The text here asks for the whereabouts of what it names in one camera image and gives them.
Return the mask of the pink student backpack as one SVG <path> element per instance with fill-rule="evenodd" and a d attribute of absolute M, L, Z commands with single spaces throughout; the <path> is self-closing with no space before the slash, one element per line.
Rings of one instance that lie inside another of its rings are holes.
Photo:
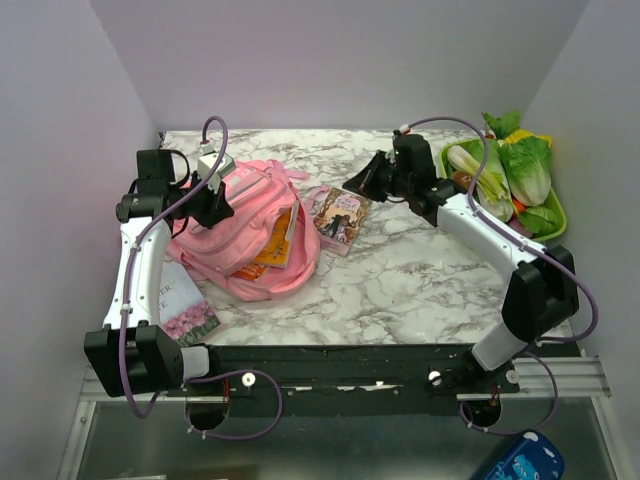
<path fill-rule="evenodd" d="M 209 280 L 245 301 L 273 300 L 299 290 L 320 256 L 319 234 L 310 214 L 313 201 L 304 200 L 293 184 L 308 178 L 308 173 L 287 169 L 276 160 L 237 163 L 224 179 L 234 215 L 212 229 L 193 220 L 178 221 L 168 256 L 193 279 Z M 275 221 L 295 202 L 299 209 L 287 267 L 268 267 L 256 282 L 233 278 L 232 273 L 256 264 L 254 258 L 269 241 Z"/>

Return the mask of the brown illustrated notebook packet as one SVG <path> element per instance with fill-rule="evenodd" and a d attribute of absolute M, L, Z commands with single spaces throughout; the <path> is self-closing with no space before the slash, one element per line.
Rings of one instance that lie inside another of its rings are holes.
<path fill-rule="evenodd" d="M 322 247 L 346 256 L 354 243 L 372 201 L 360 195 L 332 187 L 314 217 Z"/>

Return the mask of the orange card packet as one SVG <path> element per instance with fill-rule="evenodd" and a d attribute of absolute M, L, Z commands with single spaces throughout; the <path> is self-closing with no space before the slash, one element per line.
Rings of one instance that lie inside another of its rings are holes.
<path fill-rule="evenodd" d="M 271 237 L 265 247 L 254 258 L 258 265 L 284 269 L 288 265 L 293 237 L 296 229 L 299 203 L 281 214 L 273 225 Z"/>

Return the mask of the Designer Fate flower book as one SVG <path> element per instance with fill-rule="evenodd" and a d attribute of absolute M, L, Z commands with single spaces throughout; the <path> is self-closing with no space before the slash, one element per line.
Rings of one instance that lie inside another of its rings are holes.
<path fill-rule="evenodd" d="M 159 291 L 160 325 L 181 347 L 203 343 L 221 325 L 196 283 L 179 263 L 163 263 Z"/>

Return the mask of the orange Treehouse book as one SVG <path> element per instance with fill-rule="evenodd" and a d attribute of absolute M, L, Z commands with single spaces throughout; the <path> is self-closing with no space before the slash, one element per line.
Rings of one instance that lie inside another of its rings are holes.
<path fill-rule="evenodd" d="M 231 276 L 236 279 L 241 279 L 245 281 L 256 282 L 258 281 L 269 268 L 260 264 L 248 264 L 236 272 L 232 273 Z"/>

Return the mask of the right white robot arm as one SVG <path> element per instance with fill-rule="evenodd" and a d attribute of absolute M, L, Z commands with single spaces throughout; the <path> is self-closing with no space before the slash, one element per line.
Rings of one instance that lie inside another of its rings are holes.
<path fill-rule="evenodd" d="M 375 202 L 406 201 L 429 224 L 465 241 L 506 280 L 500 321 L 470 348 L 460 367 L 467 389 L 485 390 L 497 369 L 577 312 L 571 253 L 516 236 L 482 208 L 470 206 L 461 186 L 437 176 L 422 136 L 396 136 L 391 152 L 377 152 L 343 187 Z"/>

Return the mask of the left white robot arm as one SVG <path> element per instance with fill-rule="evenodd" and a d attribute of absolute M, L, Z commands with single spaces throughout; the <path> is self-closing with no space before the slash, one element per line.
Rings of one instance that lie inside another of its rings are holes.
<path fill-rule="evenodd" d="M 207 150 L 197 168 L 178 179 L 176 154 L 138 151 L 138 177 L 115 209 L 121 256 L 114 295 L 101 329 L 84 338 L 89 363 L 111 397 L 175 390 L 185 382 L 209 395 L 221 385 L 207 347 L 182 347 L 162 330 L 160 289 L 175 222 L 212 228 L 233 216 L 224 179 L 235 163 L 225 152 Z"/>

